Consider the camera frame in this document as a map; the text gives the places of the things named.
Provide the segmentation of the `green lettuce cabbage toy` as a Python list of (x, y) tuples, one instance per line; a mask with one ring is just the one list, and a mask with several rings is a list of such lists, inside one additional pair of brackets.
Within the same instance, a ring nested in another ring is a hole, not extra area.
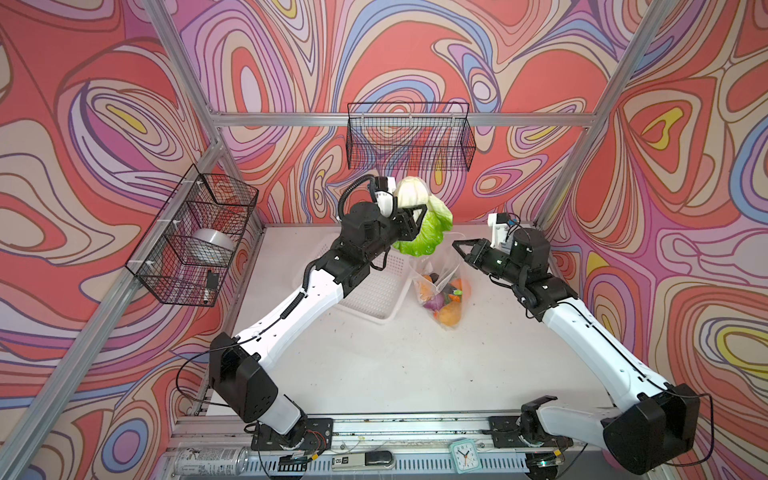
[(395, 197), (399, 207), (413, 209), (414, 221), (420, 229), (413, 240), (398, 241), (393, 248), (411, 257), (432, 255), (442, 244), (445, 233), (453, 229), (452, 212), (418, 177), (409, 176), (400, 181)]

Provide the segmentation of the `clear zip top bag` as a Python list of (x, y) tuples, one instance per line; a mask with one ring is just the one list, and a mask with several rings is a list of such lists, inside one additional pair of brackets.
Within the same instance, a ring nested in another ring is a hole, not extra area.
[[(440, 324), (436, 318), (435, 313), (437, 311), (430, 311), (423, 307), (424, 303), (421, 303), (417, 296), (416, 284), (418, 282), (425, 284), (432, 284), (434, 295), (442, 293), (445, 296), (445, 305), (450, 304), (452, 301), (448, 296), (447, 287), (454, 279), (460, 278), (463, 283), (464, 295), (459, 302), (462, 304), (462, 318), (465, 310), (470, 306), (471, 302), (471, 284), (468, 277), (468, 266), (462, 260), (460, 254), (453, 248), (452, 242), (454, 240), (466, 239), (466, 236), (458, 232), (446, 232), (444, 240), (441, 245), (437, 247), (437, 250), (429, 256), (417, 257), (412, 260), (412, 267), (410, 270), (410, 279), (416, 301), (421, 308), (421, 311), (427, 315), (430, 319), (436, 322), (444, 329), (456, 329), (458, 327), (446, 327)], [(431, 273), (439, 275), (440, 279), (437, 284), (433, 284), (427, 278)]]

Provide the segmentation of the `purple red onion toy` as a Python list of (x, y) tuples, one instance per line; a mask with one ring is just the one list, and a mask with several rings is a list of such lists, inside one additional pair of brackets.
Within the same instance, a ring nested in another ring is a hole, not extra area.
[(445, 305), (445, 296), (442, 293), (438, 293), (433, 297), (431, 297), (429, 300), (427, 300), (423, 304), (423, 307), (430, 311), (439, 311), (444, 307), (444, 305)]

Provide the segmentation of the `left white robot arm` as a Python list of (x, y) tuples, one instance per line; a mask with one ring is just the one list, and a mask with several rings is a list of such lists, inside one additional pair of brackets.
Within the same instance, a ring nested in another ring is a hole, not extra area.
[(306, 432), (306, 415), (282, 393), (270, 372), (285, 349), (327, 310), (381, 271), (393, 245), (417, 238), (430, 191), (417, 177), (400, 181), (364, 175), (337, 204), (340, 234), (310, 261), (302, 282), (262, 319), (211, 343), (209, 385), (239, 418), (268, 426), (291, 444)]

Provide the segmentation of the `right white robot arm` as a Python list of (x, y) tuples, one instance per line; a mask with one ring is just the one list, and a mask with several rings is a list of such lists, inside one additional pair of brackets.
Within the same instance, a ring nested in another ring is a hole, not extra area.
[(510, 290), (526, 314), (560, 337), (596, 376), (609, 408), (575, 409), (545, 395), (521, 408), (516, 433), (538, 447), (567, 437), (609, 452), (641, 475), (691, 451), (701, 397), (674, 385), (626, 348), (578, 294), (549, 270), (550, 242), (511, 214), (488, 218), (490, 238), (455, 240), (454, 250), (497, 286)]

